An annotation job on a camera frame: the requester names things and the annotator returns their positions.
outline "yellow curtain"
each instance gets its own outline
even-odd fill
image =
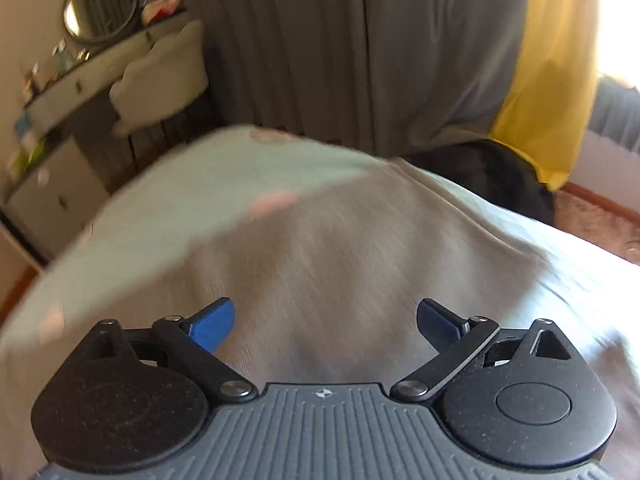
[[[528,0],[509,93],[490,137],[559,189],[574,167],[596,89],[598,0]]]

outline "mirror frame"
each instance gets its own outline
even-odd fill
[[[127,27],[131,25],[131,23],[135,20],[136,12],[140,10],[140,0],[134,0],[133,10],[131,11],[126,23],[124,23],[118,30],[116,30],[115,32],[113,32],[108,36],[102,36],[100,38],[81,38],[79,36],[76,36],[74,32],[70,30],[68,25],[66,24],[65,13],[66,13],[66,6],[68,6],[69,1],[70,0],[65,0],[65,3],[62,6],[62,23],[65,26],[66,33],[69,36],[71,36],[71,38],[73,38],[74,41],[77,41],[78,43],[99,44],[99,43],[107,43],[108,41],[114,40],[114,38],[117,38],[122,33],[123,30],[125,30]]]

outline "chair backrest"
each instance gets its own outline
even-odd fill
[[[203,25],[189,22],[127,65],[109,97],[122,121],[134,129],[172,117],[209,85],[202,57]]]

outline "gray curtain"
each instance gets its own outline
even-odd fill
[[[598,82],[589,129],[640,153],[640,92],[604,76]]]
[[[186,3],[206,22],[228,121],[393,156],[486,136],[511,84],[527,0]]]

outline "round mirror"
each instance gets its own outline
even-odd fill
[[[138,0],[66,0],[63,19],[73,37],[102,43],[123,31],[137,10]]]

